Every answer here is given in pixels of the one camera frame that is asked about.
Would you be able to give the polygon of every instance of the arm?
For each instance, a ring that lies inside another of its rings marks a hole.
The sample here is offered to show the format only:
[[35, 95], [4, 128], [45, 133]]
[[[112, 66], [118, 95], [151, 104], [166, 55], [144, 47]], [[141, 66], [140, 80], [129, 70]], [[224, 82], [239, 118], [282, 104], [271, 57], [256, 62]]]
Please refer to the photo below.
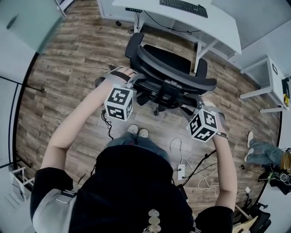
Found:
[[[132, 77], [132, 70], [122, 68], [118, 71]], [[105, 79], [60, 124], [50, 139], [41, 168], [65, 169], [65, 158], [68, 149], [88, 118], [103, 105], [111, 89], [112, 82]]]
[[[225, 132], [219, 118], [217, 117], [219, 132]], [[234, 211], [237, 193], [237, 175], [236, 167], [232, 158], [231, 149], [228, 140], [215, 135], [213, 142], [217, 153], [217, 167], [219, 179], [219, 196], [216, 206], [224, 206]]]

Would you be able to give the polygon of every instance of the jeans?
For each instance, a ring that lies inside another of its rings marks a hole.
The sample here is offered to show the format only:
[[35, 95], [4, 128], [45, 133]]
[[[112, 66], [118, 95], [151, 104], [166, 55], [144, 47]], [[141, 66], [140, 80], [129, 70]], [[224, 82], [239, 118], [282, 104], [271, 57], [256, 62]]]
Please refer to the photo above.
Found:
[[273, 163], [280, 166], [284, 152], [278, 147], [268, 142], [256, 142], [254, 139], [250, 141], [250, 147], [254, 152], [248, 156], [247, 162], [260, 165]]
[[109, 143], [107, 143], [105, 148], [119, 146], [119, 145], [133, 145], [136, 147], [144, 148], [146, 150], [149, 150], [149, 151], [161, 156], [162, 158], [167, 160], [167, 162], [169, 164], [171, 164], [168, 153], [165, 150], [163, 150], [162, 148], [159, 148], [148, 137], [139, 137], [136, 134], [126, 132], [123, 136], [121, 136], [117, 139], [114, 139], [114, 140], [110, 141]]

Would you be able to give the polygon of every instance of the person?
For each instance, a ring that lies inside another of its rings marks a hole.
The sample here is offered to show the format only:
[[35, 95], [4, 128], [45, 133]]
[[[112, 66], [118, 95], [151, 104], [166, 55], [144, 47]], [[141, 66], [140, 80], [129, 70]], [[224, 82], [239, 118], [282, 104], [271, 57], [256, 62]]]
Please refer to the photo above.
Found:
[[247, 147], [250, 148], [245, 156], [245, 162], [269, 166], [271, 163], [280, 169], [291, 168], [291, 154], [269, 142], [259, 142], [254, 139], [252, 131], [248, 134]]
[[[130, 69], [119, 72], [133, 76]], [[73, 181], [64, 171], [66, 152], [112, 85], [105, 79], [52, 135], [31, 193], [30, 215], [36, 232], [231, 233], [236, 169], [228, 140], [220, 136], [213, 137], [220, 193], [215, 206], [195, 220], [182, 192], [171, 183], [168, 154], [148, 138], [146, 129], [138, 131], [135, 125], [107, 144], [96, 159], [95, 173], [77, 193], [72, 191]]]

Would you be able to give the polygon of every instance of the white table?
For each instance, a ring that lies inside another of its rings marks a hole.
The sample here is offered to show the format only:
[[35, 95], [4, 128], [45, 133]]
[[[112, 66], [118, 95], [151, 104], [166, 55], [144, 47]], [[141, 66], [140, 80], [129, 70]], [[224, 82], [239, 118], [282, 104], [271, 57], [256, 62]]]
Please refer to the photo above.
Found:
[[268, 75], [269, 75], [269, 85], [264, 85], [261, 89], [257, 91], [248, 92], [246, 94], [243, 94], [240, 96], [241, 99], [246, 99], [253, 96], [258, 96], [262, 94], [268, 94], [272, 100], [279, 106], [278, 108], [270, 108], [270, 109], [262, 109], [260, 110], [261, 113], [267, 113], [267, 112], [276, 112], [276, 111], [283, 111], [289, 110], [289, 107], [287, 107], [284, 104], [284, 97], [283, 97], [283, 87], [282, 87], [282, 79], [284, 79], [284, 75], [279, 70], [278, 66], [274, 63], [274, 61], [270, 57], [266, 57], [263, 60], [246, 67], [245, 69], [241, 70], [241, 74], [244, 74], [250, 70], [253, 70], [259, 66], [262, 66], [264, 64], [267, 64], [268, 69]]
[[[197, 70], [199, 59], [219, 41], [231, 48], [237, 54], [241, 54], [241, 42], [235, 19], [214, 5], [207, 4], [205, 6], [208, 18], [160, 5], [160, 0], [115, 0], [112, 5], [145, 10], [146, 12], [163, 15], [195, 27], [213, 37], [213, 41], [208, 44], [203, 43], [193, 36], [187, 37], [189, 40], [198, 43], [194, 72]], [[135, 14], [135, 32], [139, 32], [142, 29], [145, 16], [146, 14], [144, 12]], [[174, 34], [179, 34], [173, 30], [169, 31]]]

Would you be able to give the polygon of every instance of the chair wheel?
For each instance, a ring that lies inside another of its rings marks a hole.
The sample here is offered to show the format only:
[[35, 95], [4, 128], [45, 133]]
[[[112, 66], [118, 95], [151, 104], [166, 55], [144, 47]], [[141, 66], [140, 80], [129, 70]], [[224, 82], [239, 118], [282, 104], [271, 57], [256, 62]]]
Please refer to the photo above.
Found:
[[154, 115], [155, 116], [158, 116], [160, 113], [159, 113], [159, 109], [156, 107], [156, 110], [154, 111]]

